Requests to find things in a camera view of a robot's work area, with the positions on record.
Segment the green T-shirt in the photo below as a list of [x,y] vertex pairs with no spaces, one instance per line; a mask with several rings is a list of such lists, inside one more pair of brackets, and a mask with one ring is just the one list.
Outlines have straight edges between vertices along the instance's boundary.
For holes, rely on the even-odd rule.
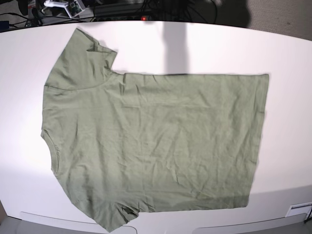
[[111,232],[140,212],[244,208],[269,75],[143,75],[76,29],[43,91],[51,169],[71,203]]

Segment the black power strip red light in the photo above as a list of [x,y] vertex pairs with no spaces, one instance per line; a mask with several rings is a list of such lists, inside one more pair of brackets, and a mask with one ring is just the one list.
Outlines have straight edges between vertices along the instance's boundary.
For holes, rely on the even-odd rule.
[[96,6],[96,21],[148,20],[150,8],[142,8],[142,4],[107,4]]

